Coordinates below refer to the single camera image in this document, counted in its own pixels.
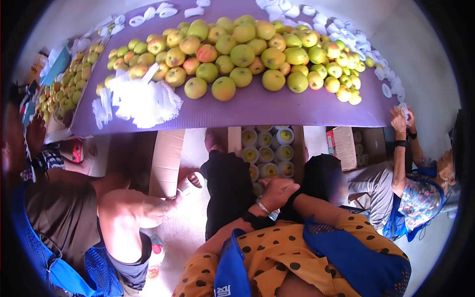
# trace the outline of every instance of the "purple mat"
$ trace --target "purple mat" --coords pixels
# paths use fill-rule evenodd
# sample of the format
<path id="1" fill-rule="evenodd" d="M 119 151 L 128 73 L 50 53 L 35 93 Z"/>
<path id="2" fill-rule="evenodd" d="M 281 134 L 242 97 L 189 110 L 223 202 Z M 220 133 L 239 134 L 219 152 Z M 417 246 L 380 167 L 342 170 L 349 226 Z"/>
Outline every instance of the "purple mat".
<path id="1" fill-rule="evenodd" d="M 220 17 L 229 17 L 234 20 L 244 14 L 251 14 L 256 19 L 268 20 L 268 15 L 261 10 L 253 0 L 240 1 L 212 1 L 205 8 L 205 14 L 200 17 L 186 19 L 183 16 L 185 9 L 196 7 L 194 0 L 170 1 L 179 10 L 175 16 L 161 19 L 155 16 L 138 27 L 129 26 L 129 19 L 143 15 L 149 6 L 129 11 L 125 14 L 126 26 L 119 34 L 112 36 L 100 55 L 97 66 L 88 81 L 84 96 L 77 107 L 75 120 L 71 126 L 72 132 L 78 136 L 97 134 L 128 133 L 150 130 L 199 128 L 199 127 L 228 127 L 246 125 L 309 125 L 309 126 L 359 126 L 383 127 L 390 125 L 389 110 L 399 102 L 396 96 L 388 99 L 383 95 L 381 85 L 388 81 L 379 81 L 374 70 L 369 69 L 360 74 L 362 102 L 350 105 L 338 101 L 335 94 L 328 93 L 324 88 L 314 91 L 308 88 L 300 94 L 291 92 L 287 86 L 280 91 L 271 92 L 261 84 L 261 75 L 253 77 L 252 83 L 245 88 L 238 88 L 236 95 L 228 102 L 220 102 L 211 94 L 211 84 L 205 96 L 197 100 L 188 99 L 183 86 L 176 89 L 176 93 L 184 103 L 180 115 L 170 121 L 150 129 L 138 129 L 132 124 L 132 119 L 124 121 L 115 116 L 117 107 L 113 106 L 114 118 L 99 130 L 95 124 L 92 112 L 92 101 L 96 99 L 95 89 L 98 83 L 114 74 L 107 69 L 108 53 L 113 48 L 127 46 L 133 38 L 142 41 L 149 34 L 160 34 L 165 29 L 176 28 L 183 21 L 192 22 L 203 19 L 214 23 Z M 301 13 L 295 19 L 312 23 L 312 18 Z"/>

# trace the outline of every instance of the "hand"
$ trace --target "hand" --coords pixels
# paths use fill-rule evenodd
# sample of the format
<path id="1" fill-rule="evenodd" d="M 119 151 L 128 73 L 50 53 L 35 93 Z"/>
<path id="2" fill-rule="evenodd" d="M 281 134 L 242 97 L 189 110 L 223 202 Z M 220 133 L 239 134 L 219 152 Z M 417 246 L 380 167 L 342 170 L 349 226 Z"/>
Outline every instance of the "hand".
<path id="1" fill-rule="evenodd" d="M 396 140 L 406 140 L 406 118 L 397 106 L 391 109 L 391 125 L 396 130 Z"/>
<path id="2" fill-rule="evenodd" d="M 283 207 L 290 196 L 300 188 L 300 185 L 294 181 L 276 175 L 266 177 L 258 182 L 266 190 L 260 201 L 270 212 Z"/>
<path id="3" fill-rule="evenodd" d="M 45 141 L 45 121 L 40 115 L 35 115 L 27 126 L 26 140 L 31 158 L 34 159 L 41 152 Z"/>

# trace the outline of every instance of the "apple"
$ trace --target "apple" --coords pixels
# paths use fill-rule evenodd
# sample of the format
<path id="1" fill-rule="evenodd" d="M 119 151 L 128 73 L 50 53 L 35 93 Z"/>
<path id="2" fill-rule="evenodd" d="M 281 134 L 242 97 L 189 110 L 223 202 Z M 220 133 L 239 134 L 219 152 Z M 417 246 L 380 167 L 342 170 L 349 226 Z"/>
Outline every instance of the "apple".
<path id="1" fill-rule="evenodd" d="M 205 41 L 206 37 L 208 37 L 208 26 L 206 24 L 192 23 L 187 33 L 187 37 L 189 36 L 195 36 L 200 41 Z"/>
<path id="2" fill-rule="evenodd" d="M 279 70 L 269 69 L 262 75 L 262 85 L 269 91 L 278 91 L 285 85 L 285 76 Z"/>
<path id="3" fill-rule="evenodd" d="M 333 76 L 335 78 L 339 78 L 340 76 L 342 76 L 342 72 L 343 72 L 342 67 L 338 65 L 337 63 L 335 62 L 328 63 L 326 68 L 327 68 L 328 75 Z"/>
<path id="4" fill-rule="evenodd" d="M 167 74 L 168 70 L 170 70 L 170 67 L 168 67 L 167 64 L 163 62 L 160 63 L 158 65 L 157 71 L 152 76 L 152 80 L 161 81 L 162 79 L 165 79 L 165 75 Z"/>
<path id="5" fill-rule="evenodd" d="M 345 67 L 348 65 L 348 56 L 345 53 L 340 52 L 340 55 L 335 58 L 335 62 L 341 67 Z"/>
<path id="6" fill-rule="evenodd" d="M 264 66 L 264 64 L 262 63 L 261 61 L 261 58 L 260 57 L 255 57 L 254 58 L 254 61 L 252 61 L 252 63 L 247 67 L 249 68 L 249 70 L 251 70 L 251 73 L 253 75 L 256 75 L 256 74 L 259 74 L 261 73 L 262 71 L 264 71 L 264 69 L 266 68 Z"/>
<path id="7" fill-rule="evenodd" d="M 310 48 L 308 51 L 308 57 L 310 58 L 310 61 L 314 64 L 320 64 L 325 61 L 326 54 L 323 49 L 313 46 Z"/>
<path id="8" fill-rule="evenodd" d="M 327 77 L 328 75 L 328 71 L 326 70 L 326 67 L 323 64 L 313 65 L 310 68 L 310 71 L 317 72 L 323 79 L 325 79 L 325 77 Z"/>
<path id="9" fill-rule="evenodd" d="M 315 71 L 311 71 L 307 75 L 308 86 L 312 90 L 320 90 L 323 87 L 323 78 L 322 76 Z"/>
<path id="10" fill-rule="evenodd" d="M 361 88 L 361 81 L 356 75 L 350 75 L 351 82 L 353 83 L 353 87 L 357 90 Z"/>
<path id="11" fill-rule="evenodd" d="M 327 77 L 323 86 L 328 92 L 336 93 L 340 89 L 340 81 L 335 77 Z"/>
<path id="12" fill-rule="evenodd" d="M 243 25 L 243 24 L 255 25 L 256 20 L 254 19 L 253 16 L 246 14 L 246 15 L 243 15 L 242 17 L 239 17 L 239 18 L 235 19 L 234 24 L 236 26 L 240 26 L 240 25 Z"/>
<path id="13" fill-rule="evenodd" d="M 229 77 L 234 81 L 237 87 L 248 86 L 252 81 L 252 73 L 248 68 L 234 68 Z"/>
<path id="14" fill-rule="evenodd" d="M 340 50 L 344 50 L 346 47 L 345 43 L 339 39 L 335 40 L 334 44 L 336 44 Z"/>
<path id="15" fill-rule="evenodd" d="M 304 65 L 292 65 L 290 68 L 290 73 L 302 72 L 305 76 L 308 75 L 308 68 Z"/>
<path id="16" fill-rule="evenodd" d="M 340 48 L 333 42 L 327 42 L 323 45 L 323 50 L 328 58 L 337 58 L 340 56 Z"/>
<path id="17" fill-rule="evenodd" d="M 199 77 L 190 78 L 185 84 L 185 95 L 190 99 L 198 99 L 206 93 L 206 81 Z"/>
<path id="18" fill-rule="evenodd" d="M 188 75 L 195 75 L 196 69 L 201 65 L 201 62 L 196 58 L 188 58 L 185 62 L 183 62 L 183 69 L 185 70 L 186 74 Z"/>
<path id="19" fill-rule="evenodd" d="M 286 48 L 285 60 L 292 65 L 303 64 L 308 59 L 308 54 L 303 48 Z"/>
<path id="20" fill-rule="evenodd" d="M 268 48 L 261 54 L 262 63 L 270 69 L 279 69 L 285 62 L 285 54 L 276 48 Z"/>
<path id="21" fill-rule="evenodd" d="M 167 47 L 167 42 L 162 36 L 158 36 L 150 40 L 147 44 L 147 51 L 152 55 L 156 56 L 159 53 L 163 52 Z"/>
<path id="22" fill-rule="evenodd" d="M 256 36 L 256 28 L 254 25 L 245 23 L 234 29 L 233 37 L 237 42 L 248 42 Z"/>
<path id="23" fill-rule="evenodd" d="M 218 77 L 218 68 L 213 63 L 203 63 L 196 69 L 196 77 L 212 83 Z"/>
<path id="24" fill-rule="evenodd" d="M 229 101 L 236 94 L 236 84 L 229 77 L 220 77 L 213 83 L 211 92 L 217 100 Z"/>
<path id="25" fill-rule="evenodd" d="M 252 47 L 250 47 L 247 44 L 240 44 L 233 47 L 229 56 L 231 57 L 231 61 L 233 62 L 233 64 L 236 65 L 237 67 L 249 66 L 252 63 L 252 61 L 254 61 L 254 58 L 256 57 Z"/>
<path id="26" fill-rule="evenodd" d="M 262 39 L 254 38 L 248 41 L 246 44 L 252 47 L 256 56 L 260 56 L 262 52 L 267 49 L 267 42 Z"/>
<path id="27" fill-rule="evenodd" d="M 340 88 L 336 92 L 336 97 L 341 102 L 348 102 L 352 97 L 352 92 L 350 89 L 344 85 L 340 85 Z"/>
<path id="28" fill-rule="evenodd" d="M 355 89 L 355 88 L 350 88 L 351 90 L 351 98 L 350 100 L 348 100 L 348 102 L 351 104 L 351 105 L 357 105 L 361 102 L 361 95 L 360 95 L 360 92 Z"/>
<path id="29" fill-rule="evenodd" d="M 267 42 L 269 48 L 276 48 L 283 52 L 285 50 L 286 44 L 282 35 L 276 33 L 272 38 Z"/>
<path id="30" fill-rule="evenodd" d="M 219 56 L 216 59 L 215 65 L 218 67 L 219 73 L 223 75 L 229 75 L 229 73 L 231 73 L 231 71 L 236 67 L 231 61 L 231 58 L 227 55 Z"/>
<path id="31" fill-rule="evenodd" d="M 238 43 L 231 35 L 221 35 L 218 40 L 216 41 L 215 48 L 218 52 L 223 55 L 229 55 L 233 47 L 235 47 Z"/>
<path id="32" fill-rule="evenodd" d="M 196 52 L 196 58 L 202 63 L 213 62 L 214 60 L 216 60 L 217 56 L 218 52 L 211 44 L 205 44 L 201 46 Z"/>
<path id="33" fill-rule="evenodd" d="M 179 87 L 183 85 L 186 79 L 186 72 L 181 67 L 174 67 L 167 71 L 165 74 L 165 81 L 171 87 Z"/>
<path id="34" fill-rule="evenodd" d="M 216 41 L 222 35 L 227 35 L 225 29 L 221 27 L 213 27 L 209 30 L 208 40 L 211 42 L 211 44 L 216 44 Z"/>
<path id="35" fill-rule="evenodd" d="M 284 34 L 282 36 L 285 40 L 285 44 L 287 48 L 301 48 L 302 42 L 300 38 L 297 37 L 295 34 Z"/>
<path id="36" fill-rule="evenodd" d="M 167 52 L 165 63 L 170 68 L 177 67 L 185 62 L 185 57 L 185 53 L 183 53 L 180 48 L 172 48 Z"/>
<path id="37" fill-rule="evenodd" d="M 147 37 L 147 39 L 146 39 L 145 41 L 146 41 L 146 43 L 149 43 L 150 40 L 152 40 L 152 39 L 156 39 L 156 38 L 163 38 L 163 39 L 165 39 L 165 38 L 167 38 L 167 35 L 168 35 L 168 33 L 165 34 L 165 35 L 150 34 L 150 35 Z"/>
<path id="38" fill-rule="evenodd" d="M 318 37 L 312 30 L 304 29 L 297 31 L 295 34 L 300 38 L 303 47 L 310 48 L 317 44 Z"/>
<path id="39" fill-rule="evenodd" d="M 274 25 L 274 29 L 276 31 L 276 33 L 279 33 L 279 34 L 282 34 L 284 33 L 284 24 L 282 24 L 281 21 L 279 20 L 273 20 L 270 22 L 272 25 Z"/>

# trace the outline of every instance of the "bracelet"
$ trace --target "bracelet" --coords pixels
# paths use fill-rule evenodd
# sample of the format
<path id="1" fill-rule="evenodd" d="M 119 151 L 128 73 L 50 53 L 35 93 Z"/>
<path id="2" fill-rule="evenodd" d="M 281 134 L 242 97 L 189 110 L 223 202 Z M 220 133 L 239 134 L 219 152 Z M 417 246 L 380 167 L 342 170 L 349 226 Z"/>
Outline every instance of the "bracelet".
<path id="1" fill-rule="evenodd" d="M 268 211 L 267 208 L 261 203 L 261 201 L 260 201 L 261 197 L 262 197 L 262 195 L 259 196 L 259 198 L 256 199 L 256 204 L 260 209 L 262 209 L 263 212 L 265 212 L 267 215 L 269 215 L 270 211 Z"/>

